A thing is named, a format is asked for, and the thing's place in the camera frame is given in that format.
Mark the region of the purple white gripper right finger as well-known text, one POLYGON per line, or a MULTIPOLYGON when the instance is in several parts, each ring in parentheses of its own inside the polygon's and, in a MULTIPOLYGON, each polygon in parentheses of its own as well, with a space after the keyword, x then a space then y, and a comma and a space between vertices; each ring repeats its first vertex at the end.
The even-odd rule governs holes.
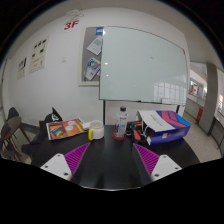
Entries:
POLYGON ((140 161, 152 181, 157 181, 181 170, 181 167, 168 155, 157 155, 138 144, 133 144, 133 150, 140 157, 140 161))

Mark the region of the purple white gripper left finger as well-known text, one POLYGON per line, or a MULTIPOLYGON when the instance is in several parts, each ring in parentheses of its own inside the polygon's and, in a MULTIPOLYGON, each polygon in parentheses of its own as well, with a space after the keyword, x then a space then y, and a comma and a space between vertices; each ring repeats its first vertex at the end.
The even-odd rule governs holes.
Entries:
POLYGON ((90 144, 86 143, 73 149, 65 155, 57 153, 44 165, 42 165, 41 169, 70 181, 78 169, 89 146, 90 144))

